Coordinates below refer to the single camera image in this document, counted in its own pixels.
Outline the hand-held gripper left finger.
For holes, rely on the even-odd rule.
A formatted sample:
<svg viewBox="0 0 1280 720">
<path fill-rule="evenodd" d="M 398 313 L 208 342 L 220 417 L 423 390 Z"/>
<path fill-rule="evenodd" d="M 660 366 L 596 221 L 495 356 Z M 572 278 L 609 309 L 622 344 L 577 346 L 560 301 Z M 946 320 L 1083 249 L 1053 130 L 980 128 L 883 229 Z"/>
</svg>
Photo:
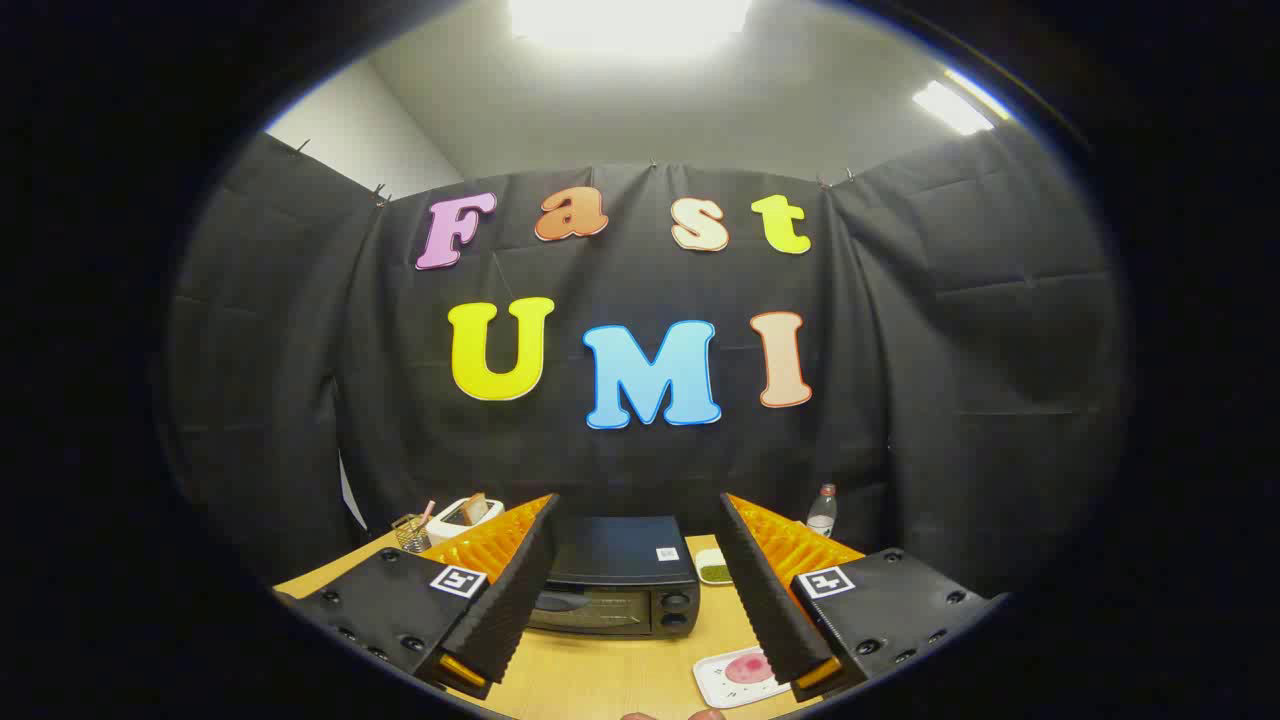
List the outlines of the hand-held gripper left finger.
<svg viewBox="0 0 1280 720">
<path fill-rule="evenodd" d="M 422 553 L 378 547 L 288 609 L 420 682 L 484 700 L 503 680 L 556 556 L 558 495 Z"/>
</svg>

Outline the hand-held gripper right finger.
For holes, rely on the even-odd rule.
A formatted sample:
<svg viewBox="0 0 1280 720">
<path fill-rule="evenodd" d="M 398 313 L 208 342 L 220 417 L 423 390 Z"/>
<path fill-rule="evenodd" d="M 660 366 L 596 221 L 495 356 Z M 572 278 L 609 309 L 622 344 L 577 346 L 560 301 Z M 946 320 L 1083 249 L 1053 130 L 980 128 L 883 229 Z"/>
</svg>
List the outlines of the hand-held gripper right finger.
<svg viewBox="0 0 1280 720">
<path fill-rule="evenodd" d="M 905 550 L 863 553 L 735 495 L 716 538 L 758 644 L 797 701 L 861 691 L 920 664 L 1009 602 Z"/>
</svg>

